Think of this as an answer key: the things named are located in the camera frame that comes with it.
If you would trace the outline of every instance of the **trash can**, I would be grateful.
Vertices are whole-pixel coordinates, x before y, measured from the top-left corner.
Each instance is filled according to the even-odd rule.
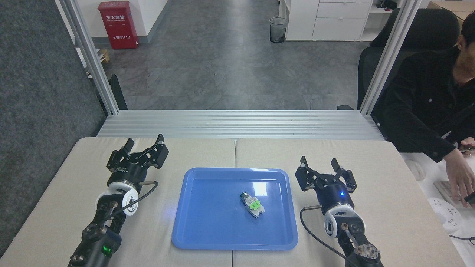
[[[270,41],[273,43],[282,43],[285,40],[285,30],[287,29],[288,20],[280,17],[271,18],[270,20]]]
[[[130,13],[129,1],[101,2],[97,10],[101,12],[113,49],[137,48],[139,41]]]

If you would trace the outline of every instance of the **black cable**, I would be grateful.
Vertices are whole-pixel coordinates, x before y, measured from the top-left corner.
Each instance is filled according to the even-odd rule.
[[[323,242],[321,239],[319,239],[316,235],[314,235],[310,229],[305,225],[304,223],[304,219],[302,217],[302,213],[304,212],[305,208],[301,209],[300,210],[300,221],[302,222],[302,225],[304,226],[305,230],[307,230],[307,232],[314,238],[316,239],[318,242],[320,242],[322,245],[324,245],[325,247],[327,247],[329,250],[335,252],[338,256],[344,258],[348,263],[350,263],[352,266],[354,267],[359,267],[358,265],[354,264],[352,261],[350,261],[350,259],[348,259],[345,255],[343,255],[342,253],[338,252],[337,250],[335,250],[334,248],[330,247],[330,245],[326,244],[325,242]]]
[[[122,207],[121,209],[118,209],[116,212],[112,213],[111,215],[106,216],[101,222],[99,222],[99,223],[97,224],[97,227],[96,227],[96,228],[99,228],[103,223],[105,223],[105,222],[106,222],[107,220],[109,220],[110,218],[112,218],[112,217],[114,217],[115,215],[117,215],[117,214],[123,212],[124,210],[126,210],[126,209],[128,209],[128,208],[130,208],[130,207],[133,206],[135,203],[138,203],[139,201],[143,200],[143,199],[146,198],[148,195],[150,195],[150,194],[155,190],[155,188],[157,188],[157,186],[158,186],[158,182],[157,182],[157,181],[153,181],[153,183],[154,183],[155,185],[154,185],[153,188],[150,189],[145,195],[141,196],[139,199],[135,200],[134,202],[131,202],[131,203],[129,203],[128,205]]]
[[[470,241],[470,243],[471,243],[472,245],[475,246],[475,243],[473,242],[473,240],[475,240],[475,237],[460,238],[460,237],[456,237],[456,236],[453,236],[453,235],[448,235],[448,236],[450,236],[451,238],[456,238],[456,239],[460,239],[460,240],[468,240],[468,241]]]

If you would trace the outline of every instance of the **black office chair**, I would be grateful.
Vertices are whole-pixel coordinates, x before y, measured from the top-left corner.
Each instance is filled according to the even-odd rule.
[[[398,13],[399,9],[395,9],[390,14],[386,25],[370,43],[370,47],[361,52],[358,65],[358,109],[363,103]],[[417,10],[382,92],[393,79],[405,58],[420,51],[449,49],[456,44],[459,34],[457,17],[452,12],[445,9]],[[352,108],[341,105],[337,109],[348,110]]]

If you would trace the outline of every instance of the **white desk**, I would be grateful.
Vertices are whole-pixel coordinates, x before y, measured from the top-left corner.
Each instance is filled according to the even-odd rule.
[[[299,241],[290,251],[234,251],[233,266],[342,267],[344,262],[314,240],[299,222],[300,209],[317,205],[315,192],[302,192],[295,178],[300,157],[320,173],[334,173],[336,158],[352,170],[356,191],[351,198],[364,219],[366,237],[381,251],[388,267],[465,266],[438,218],[417,186],[398,151],[389,142],[344,140],[239,139],[236,167],[280,168],[290,178]],[[309,228],[322,240],[338,248],[326,236],[319,210],[304,213]]]
[[[133,151],[153,144],[135,138]],[[62,267],[91,221],[96,197],[106,189],[105,165],[126,138],[81,139],[43,197],[0,259],[0,266]],[[358,188],[351,196],[365,220],[366,235],[382,253],[385,266],[465,266],[404,161],[392,144],[378,141],[240,139],[165,140],[170,154],[164,167],[150,168],[147,180],[159,187],[127,218],[120,249],[109,266],[317,266],[342,267],[343,260],[313,240],[297,219],[299,242],[290,251],[181,250],[171,243],[180,188],[193,167],[256,167],[286,171],[296,217],[317,204],[313,191],[302,192],[294,173],[305,155],[311,168],[332,173],[330,160],[354,173]],[[319,210],[304,214],[310,229],[338,248],[322,229]]]
[[[156,138],[134,138],[133,152],[152,146]],[[113,150],[127,138],[83,138],[57,172],[27,221],[0,259],[2,267],[65,267],[81,241],[81,231],[95,214],[95,200],[107,189],[106,169]],[[171,139],[161,169],[149,168],[147,181],[157,189],[139,203],[121,230],[122,244],[110,267],[232,265],[232,251],[182,250],[171,232],[185,172],[193,167],[234,167],[233,140]],[[141,195],[151,186],[144,186]]]
[[[411,159],[421,164],[422,169],[426,173],[426,178],[418,181],[418,184],[425,196],[427,198],[443,199],[434,186],[434,182],[448,181],[445,161],[435,163],[423,153],[401,153],[401,156],[404,160]],[[467,158],[467,162],[472,169],[475,169],[475,157]],[[458,211],[462,215],[462,227],[451,233],[451,235],[464,238],[475,236],[475,210],[459,209]],[[451,240],[467,267],[475,267],[475,247],[465,240],[455,238]]]

